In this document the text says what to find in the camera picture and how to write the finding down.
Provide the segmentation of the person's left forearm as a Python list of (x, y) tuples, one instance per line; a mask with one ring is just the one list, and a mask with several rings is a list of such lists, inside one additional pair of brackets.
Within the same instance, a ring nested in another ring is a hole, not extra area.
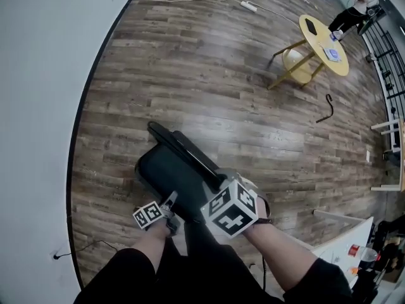
[(151, 262), (154, 271), (157, 272), (166, 238), (170, 235), (170, 229), (166, 225), (166, 220), (161, 219), (149, 226), (149, 229), (138, 239), (131, 248), (143, 253)]

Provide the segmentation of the black metal railing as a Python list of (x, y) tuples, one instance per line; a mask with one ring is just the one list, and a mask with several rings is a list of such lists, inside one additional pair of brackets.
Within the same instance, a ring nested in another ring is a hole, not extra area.
[(358, 34), (368, 45), (368, 62), (380, 73), (387, 113), (405, 118), (405, 13), (391, 0), (379, 0)]

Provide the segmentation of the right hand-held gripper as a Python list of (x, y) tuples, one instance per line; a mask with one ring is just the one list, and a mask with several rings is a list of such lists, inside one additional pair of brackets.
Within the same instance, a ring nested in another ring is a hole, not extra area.
[(202, 183), (208, 202), (202, 206), (201, 213), (212, 233), (232, 239), (259, 219), (258, 196), (240, 183), (240, 174), (235, 169), (219, 168), (218, 176), (223, 184), (228, 184), (219, 191)]

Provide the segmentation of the person's black clothing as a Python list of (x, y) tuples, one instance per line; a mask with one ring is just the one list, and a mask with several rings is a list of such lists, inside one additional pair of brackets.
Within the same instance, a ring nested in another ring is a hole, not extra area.
[(79, 292), (74, 304), (352, 304), (338, 266), (318, 258), (282, 298), (268, 294), (229, 245), (205, 226), (185, 225), (187, 254), (166, 238), (155, 272), (140, 251), (125, 248)]

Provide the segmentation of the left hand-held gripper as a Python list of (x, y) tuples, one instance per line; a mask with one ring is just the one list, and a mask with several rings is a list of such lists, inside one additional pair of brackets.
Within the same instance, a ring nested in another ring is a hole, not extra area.
[(176, 235), (180, 227), (180, 221), (172, 212), (172, 207), (174, 206), (177, 197), (178, 193), (173, 191), (161, 205), (158, 205), (156, 201), (152, 201), (142, 207), (138, 207), (133, 212), (132, 216), (139, 228), (142, 230), (148, 230), (153, 223), (165, 219), (166, 226), (170, 230), (170, 236)]

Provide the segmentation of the person's right hand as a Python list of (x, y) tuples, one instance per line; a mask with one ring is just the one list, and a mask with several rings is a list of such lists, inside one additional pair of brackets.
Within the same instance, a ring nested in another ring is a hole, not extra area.
[(240, 181), (250, 193), (254, 193), (257, 196), (256, 200), (257, 200), (257, 207), (258, 207), (258, 220), (254, 224), (255, 225), (270, 224), (271, 223), (271, 218), (270, 218), (271, 210), (270, 210), (270, 205), (269, 205), (265, 195), (257, 187), (257, 185), (255, 185), (249, 179), (241, 177)]

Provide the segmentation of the wooden desk with white legs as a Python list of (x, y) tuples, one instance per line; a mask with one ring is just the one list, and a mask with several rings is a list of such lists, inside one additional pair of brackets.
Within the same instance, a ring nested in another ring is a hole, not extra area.
[(405, 121), (402, 118), (397, 118), (388, 122), (379, 123), (372, 125), (371, 130), (381, 129), (383, 127), (392, 127), (390, 130), (381, 131), (381, 135), (391, 134), (398, 132), (399, 133), (399, 148), (392, 147), (391, 151), (395, 152), (400, 151), (400, 176), (399, 182), (397, 184), (383, 185), (379, 187), (371, 187), (371, 191), (395, 191), (403, 192), (405, 191)]

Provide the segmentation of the blue printed packet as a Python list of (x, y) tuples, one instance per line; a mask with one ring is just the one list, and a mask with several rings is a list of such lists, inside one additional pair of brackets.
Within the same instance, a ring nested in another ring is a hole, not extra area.
[(329, 61), (339, 63), (342, 61), (340, 51), (334, 48), (324, 47), (323, 52)]

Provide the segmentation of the white rectangular table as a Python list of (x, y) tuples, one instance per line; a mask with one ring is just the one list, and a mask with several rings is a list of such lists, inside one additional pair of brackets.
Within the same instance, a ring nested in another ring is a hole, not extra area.
[(318, 218), (353, 225), (351, 229), (321, 245), (315, 246), (311, 250), (312, 253), (324, 261), (337, 265), (343, 271), (350, 288), (353, 288), (358, 280), (358, 276), (353, 273), (353, 270), (358, 268), (360, 258), (349, 256), (349, 248), (353, 244), (364, 247), (367, 245), (374, 218), (349, 217), (322, 210), (314, 210), (313, 215)]

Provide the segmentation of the round yellow side table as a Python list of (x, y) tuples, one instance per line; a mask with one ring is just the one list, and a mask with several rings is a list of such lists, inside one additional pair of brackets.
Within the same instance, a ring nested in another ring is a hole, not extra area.
[[(305, 22), (306, 18), (314, 23), (317, 35), (313, 35), (308, 31)], [(331, 40), (331, 31), (326, 25), (313, 16), (301, 15), (299, 17), (299, 29), (303, 36), (302, 40), (273, 54), (274, 56), (282, 56), (285, 72), (271, 83), (268, 89), (272, 89), (285, 79), (295, 80), (304, 87), (325, 67), (341, 77), (345, 77), (349, 73), (346, 52), (339, 41)], [(342, 61), (339, 63), (329, 61), (323, 52), (323, 48), (339, 50)]]

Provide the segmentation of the black bent bar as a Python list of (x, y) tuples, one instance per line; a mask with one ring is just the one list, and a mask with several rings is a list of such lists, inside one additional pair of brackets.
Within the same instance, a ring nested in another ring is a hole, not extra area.
[(319, 124), (319, 123), (321, 123), (321, 122), (323, 122), (323, 121), (329, 119), (329, 118), (332, 117), (333, 114), (334, 114), (334, 108), (333, 108), (333, 104), (332, 104), (332, 97), (331, 97), (331, 95), (330, 95), (330, 94), (327, 94), (327, 95), (325, 96), (325, 99), (326, 99), (326, 101), (327, 101), (327, 103), (328, 103), (328, 105), (329, 105), (329, 107), (330, 107), (330, 114), (327, 115), (327, 116), (325, 116), (325, 117), (323, 117), (323, 118), (321, 118), (321, 119), (319, 119), (319, 120), (317, 120), (317, 121), (316, 121), (317, 124)]

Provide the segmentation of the black folding chair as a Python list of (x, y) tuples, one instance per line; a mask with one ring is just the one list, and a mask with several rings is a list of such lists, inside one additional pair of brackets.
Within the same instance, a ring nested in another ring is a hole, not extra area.
[(150, 121), (148, 132), (157, 144), (137, 161), (135, 176), (161, 205), (173, 191), (178, 193), (172, 212), (186, 225), (206, 225), (201, 208), (208, 201), (202, 183), (221, 191), (226, 184), (219, 166), (179, 130), (170, 131)]

